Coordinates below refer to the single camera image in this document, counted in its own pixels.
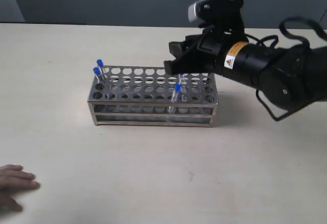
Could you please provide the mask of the person's bare hand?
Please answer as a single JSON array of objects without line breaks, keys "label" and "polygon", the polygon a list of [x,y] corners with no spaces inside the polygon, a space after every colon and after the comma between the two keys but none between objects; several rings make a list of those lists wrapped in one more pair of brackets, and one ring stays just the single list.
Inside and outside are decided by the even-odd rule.
[{"label": "person's bare hand", "polygon": [[9,194],[15,191],[33,191],[39,189],[36,175],[25,172],[22,165],[7,164],[1,166],[1,207],[9,211],[21,212],[23,206]]}]

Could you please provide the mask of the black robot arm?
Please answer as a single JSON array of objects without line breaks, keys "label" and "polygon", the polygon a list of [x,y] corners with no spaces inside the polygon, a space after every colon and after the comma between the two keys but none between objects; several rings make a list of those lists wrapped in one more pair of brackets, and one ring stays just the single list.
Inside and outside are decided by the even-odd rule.
[{"label": "black robot arm", "polygon": [[250,43],[244,33],[205,29],[170,42],[169,75],[213,73],[261,91],[275,106],[293,110],[326,99],[326,47],[289,49]]}]

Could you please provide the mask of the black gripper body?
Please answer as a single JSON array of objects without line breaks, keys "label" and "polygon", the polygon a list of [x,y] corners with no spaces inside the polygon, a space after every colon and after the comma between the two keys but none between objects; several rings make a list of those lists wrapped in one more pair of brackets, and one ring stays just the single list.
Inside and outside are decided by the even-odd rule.
[{"label": "black gripper body", "polygon": [[235,59],[232,69],[224,66],[228,51],[238,42],[249,42],[242,31],[225,32],[216,27],[204,29],[198,43],[198,72],[214,73],[224,77],[248,77],[249,70],[244,57],[241,57],[240,64],[237,64],[237,59]]}]

